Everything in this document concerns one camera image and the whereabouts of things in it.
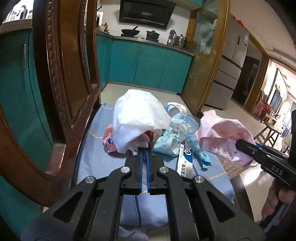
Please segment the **person's right hand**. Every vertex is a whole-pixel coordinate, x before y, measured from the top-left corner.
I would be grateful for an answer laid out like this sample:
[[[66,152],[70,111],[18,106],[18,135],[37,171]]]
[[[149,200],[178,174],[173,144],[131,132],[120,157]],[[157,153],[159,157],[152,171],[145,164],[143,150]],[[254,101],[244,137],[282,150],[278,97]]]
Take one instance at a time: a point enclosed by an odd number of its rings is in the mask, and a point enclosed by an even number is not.
[[[267,216],[273,215],[275,208],[279,202],[286,204],[286,208],[278,218],[277,223],[279,224],[284,216],[287,214],[290,205],[295,198],[295,191],[287,189],[281,185],[281,183],[274,179],[268,192],[265,204],[262,208],[261,215],[264,220]]]

